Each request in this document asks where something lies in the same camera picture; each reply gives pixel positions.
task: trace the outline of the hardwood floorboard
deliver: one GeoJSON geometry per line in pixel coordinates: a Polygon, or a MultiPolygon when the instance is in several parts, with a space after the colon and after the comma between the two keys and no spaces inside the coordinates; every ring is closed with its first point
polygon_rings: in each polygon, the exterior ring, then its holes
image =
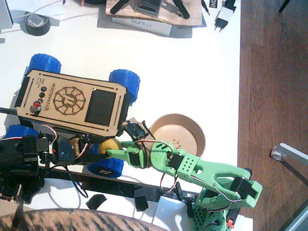
{"type": "Polygon", "coordinates": [[[276,231],[308,204],[308,167],[279,163],[270,151],[280,142],[308,154],[308,1],[245,0],[241,11],[239,99],[240,167],[263,185],[255,231],[276,231]]]}

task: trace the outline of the black display screen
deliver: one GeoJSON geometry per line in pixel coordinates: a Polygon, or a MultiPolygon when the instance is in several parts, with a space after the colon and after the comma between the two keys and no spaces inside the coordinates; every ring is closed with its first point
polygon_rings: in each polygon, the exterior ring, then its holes
{"type": "Polygon", "coordinates": [[[93,89],[85,122],[109,126],[116,93],[93,89]]]}

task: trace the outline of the blue rubber tire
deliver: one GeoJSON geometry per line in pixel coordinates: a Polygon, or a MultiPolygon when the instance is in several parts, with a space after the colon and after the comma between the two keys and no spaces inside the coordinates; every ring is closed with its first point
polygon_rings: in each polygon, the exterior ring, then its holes
{"type": "Polygon", "coordinates": [[[136,73],[124,69],[114,70],[109,75],[109,81],[126,87],[130,94],[130,103],[136,101],[140,85],[140,78],[136,73]]]}
{"type": "Polygon", "coordinates": [[[60,73],[61,63],[56,58],[47,54],[35,54],[32,56],[28,72],[32,69],[60,73]]]}
{"type": "Polygon", "coordinates": [[[5,138],[22,137],[22,136],[39,136],[39,133],[32,128],[23,125],[10,125],[6,131],[5,138]]]}
{"type": "MultiPolygon", "coordinates": [[[[94,154],[98,154],[98,144],[95,143],[92,148],[94,154]]],[[[116,178],[122,175],[124,161],[115,158],[108,158],[100,160],[88,166],[88,170],[99,176],[116,178]]]]}

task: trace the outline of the yellow ball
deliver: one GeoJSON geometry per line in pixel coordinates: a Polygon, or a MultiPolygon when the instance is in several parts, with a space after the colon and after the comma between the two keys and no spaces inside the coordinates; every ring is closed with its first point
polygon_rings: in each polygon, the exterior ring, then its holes
{"type": "Polygon", "coordinates": [[[98,145],[99,154],[106,154],[106,150],[121,150],[121,143],[115,138],[108,139],[98,145]]]}

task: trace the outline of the round bowl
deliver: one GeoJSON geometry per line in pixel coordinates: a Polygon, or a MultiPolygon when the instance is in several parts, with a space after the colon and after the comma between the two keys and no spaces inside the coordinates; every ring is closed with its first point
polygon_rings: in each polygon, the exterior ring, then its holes
{"type": "Polygon", "coordinates": [[[187,116],[167,114],[158,118],[150,128],[158,140],[170,142],[176,149],[201,157],[205,150],[205,136],[200,126],[187,116]]]}

